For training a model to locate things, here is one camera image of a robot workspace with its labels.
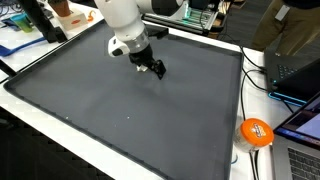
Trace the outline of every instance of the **orange object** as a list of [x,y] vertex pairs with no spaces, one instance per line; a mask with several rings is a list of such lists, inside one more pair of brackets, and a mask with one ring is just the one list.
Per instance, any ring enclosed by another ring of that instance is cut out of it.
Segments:
[[240,131],[248,143],[258,147],[266,146],[274,139],[271,127],[256,118],[247,119],[243,122]]
[[233,141],[237,148],[250,152],[269,145],[273,139],[273,130],[267,123],[251,118],[244,121],[236,130]]
[[77,20],[72,21],[71,24],[77,24],[77,23],[79,23],[80,21],[81,21],[81,20],[77,19]]
[[89,12],[89,15],[88,15],[88,22],[91,22],[91,21],[93,21],[93,20],[94,20],[94,17],[93,17],[93,15],[92,15],[92,14],[96,15],[96,12],[95,12],[94,10],[91,10],[91,11]]

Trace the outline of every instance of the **white table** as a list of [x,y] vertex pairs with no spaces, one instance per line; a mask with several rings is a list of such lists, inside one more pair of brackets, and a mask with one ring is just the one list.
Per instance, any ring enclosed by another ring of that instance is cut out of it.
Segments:
[[[91,8],[81,5],[72,4],[71,6],[76,6],[84,12],[91,10]],[[101,14],[97,13],[95,23],[100,19],[102,19]],[[86,27],[78,28],[73,32],[67,33],[67,36],[70,39],[85,29]],[[0,30],[0,39],[2,39],[0,40],[0,44],[8,47],[15,47],[22,44],[22,42],[27,42],[41,36],[37,31],[32,32],[28,37],[26,37],[25,34],[10,32],[10,30],[7,30],[5,34],[2,31],[3,30]],[[169,32],[176,36],[240,52],[239,47],[236,45],[172,28],[169,28]],[[58,46],[58,43],[43,44],[41,46],[36,45],[30,47],[28,50],[3,58],[3,60],[14,70],[19,70]],[[245,52],[253,62],[261,66],[263,65],[263,54],[261,52],[250,49],[245,49]],[[245,61],[244,68],[249,70],[254,69],[254,66],[250,65],[248,61]],[[0,81],[6,77],[5,74],[0,72]],[[262,75],[251,73],[250,77],[252,77],[258,85],[262,87],[265,86],[265,79]],[[290,112],[284,104],[268,98],[266,93],[257,90],[249,81],[245,81],[243,96],[247,118],[260,118],[274,128],[290,115]],[[0,85],[0,106],[114,179],[161,179],[157,174],[152,173],[84,133],[12,96],[4,90],[3,84]],[[239,126],[241,122],[242,113],[239,104],[237,126]],[[253,179],[249,155],[238,150],[236,150],[236,152],[239,160],[236,164],[232,165],[230,178],[233,180]],[[260,180],[273,179],[271,159],[270,148],[266,147],[261,149],[258,160]]]

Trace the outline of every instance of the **laptop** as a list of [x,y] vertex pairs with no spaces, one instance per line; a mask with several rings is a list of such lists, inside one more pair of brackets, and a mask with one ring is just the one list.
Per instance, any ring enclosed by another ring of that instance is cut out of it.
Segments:
[[276,180],[320,180],[320,92],[274,133]]
[[320,59],[276,56],[269,52],[264,57],[269,97],[303,106],[320,91]]

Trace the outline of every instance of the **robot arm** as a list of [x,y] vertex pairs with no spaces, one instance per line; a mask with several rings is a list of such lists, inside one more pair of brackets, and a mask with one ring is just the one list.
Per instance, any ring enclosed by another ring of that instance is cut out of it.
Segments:
[[142,14],[172,16],[182,5],[183,0],[136,0],[136,2]]
[[182,5],[184,0],[95,0],[107,24],[115,32],[109,41],[111,56],[128,54],[130,61],[137,66],[145,66],[156,72],[159,79],[165,73],[162,61],[155,61],[148,34],[140,16],[155,13],[170,16]]

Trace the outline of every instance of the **black cable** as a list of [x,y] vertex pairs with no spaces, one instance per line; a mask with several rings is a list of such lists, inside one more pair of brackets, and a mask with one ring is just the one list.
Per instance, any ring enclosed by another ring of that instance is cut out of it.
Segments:
[[23,12],[23,9],[20,7],[20,10],[16,10],[15,8],[14,8],[14,6],[18,6],[18,4],[12,4],[11,6],[10,6],[10,8],[14,11],[14,12],[16,12],[16,13],[21,13],[21,12]]
[[231,7],[232,7],[232,5],[234,4],[234,1],[235,1],[235,0],[231,0],[231,1],[230,1],[229,9],[228,9],[228,14],[229,14],[229,11],[232,9]]
[[0,15],[1,15],[3,12],[3,6],[0,5],[0,8],[1,8],[1,11],[0,11]]
[[[258,85],[251,79],[251,77],[248,75],[248,73],[247,73],[243,68],[242,68],[242,71],[244,72],[244,74],[248,77],[248,79],[250,80],[250,82],[251,82],[256,88],[260,89],[261,91],[268,92],[266,89],[258,86]],[[262,70],[255,70],[255,71],[260,72],[260,73],[262,73],[262,74],[264,73]]]
[[292,110],[292,108],[288,105],[288,103],[286,103],[285,101],[282,101],[286,106],[287,108],[289,109],[289,111],[293,114],[294,111]]
[[2,12],[2,14],[0,14],[0,18],[8,14],[10,8],[7,6],[6,6],[6,8],[7,8],[7,12],[5,12],[5,13]]
[[0,59],[0,70],[2,70],[4,73],[6,73],[9,77],[13,77],[13,76],[17,75],[17,73],[13,69],[11,69],[11,67],[8,66],[1,59]]
[[205,30],[205,29],[204,29],[204,26],[203,26],[203,24],[202,24],[202,15],[203,15],[203,12],[208,8],[209,4],[210,4],[210,0],[208,0],[206,6],[203,7],[203,9],[202,9],[202,11],[201,11],[201,14],[200,14],[200,20],[199,20],[199,21],[200,21],[200,26],[201,26],[201,28],[202,28],[202,32]]
[[[229,6],[229,9],[227,9],[227,6],[228,5],[226,3],[224,3],[224,1],[223,1],[223,6],[222,7],[224,7],[224,10],[222,10],[222,11],[223,12],[225,11],[226,14],[229,14],[231,8]],[[222,34],[222,37],[219,39],[220,41],[224,40],[226,34],[228,34],[228,20],[229,20],[229,18],[227,18],[227,20],[226,20],[225,31],[224,31],[224,34]]]
[[257,173],[257,177],[259,179],[258,156],[259,156],[259,150],[256,151],[255,156],[254,156],[254,163],[256,165],[256,173]]
[[246,114],[245,114],[245,109],[244,109],[244,103],[243,103],[243,86],[244,86],[244,81],[246,79],[246,77],[250,78],[249,76],[249,73],[250,72],[259,72],[259,73],[262,73],[261,70],[256,70],[256,69],[253,69],[253,70],[249,70],[248,72],[245,72],[244,73],[244,77],[242,79],[242,82],[241,82],[241,88],[240,88],[240,103],[241,103],[241,109],[242,109],[242,116],[243,116],[243,120],[245,121],[247,118],[246,118]]
[[252,168],[252,172],[253,172],[253,179],[254,180],[259,180],[259,176],[258,176],[258,170],[257,170],[257,166],[255,164],[255,158],[254,158],[255,152],[249,152],[249,156],[250,156],[250,161],[251,161],[251,168]]
[[250,58],[247,56],[247,54],[244,52],[243,46],[239,45],[229,34],[225,34],[225,35],[226,35],[227,37],[229,37],[229,38],[233,41],[233,43],[234,43],[235,45],[237,45],[237,46],[240,47],[240,50],[241,50],[242,54],[247,58],[247,60],[248,60],[252,65],[254,65],[255,67],[261,69],[264,73],[266,72],[266,69],[265,69],[264,67],[258,66],[257,64],[255,64],[254,62],[251,61],[251,59],[250,59]]

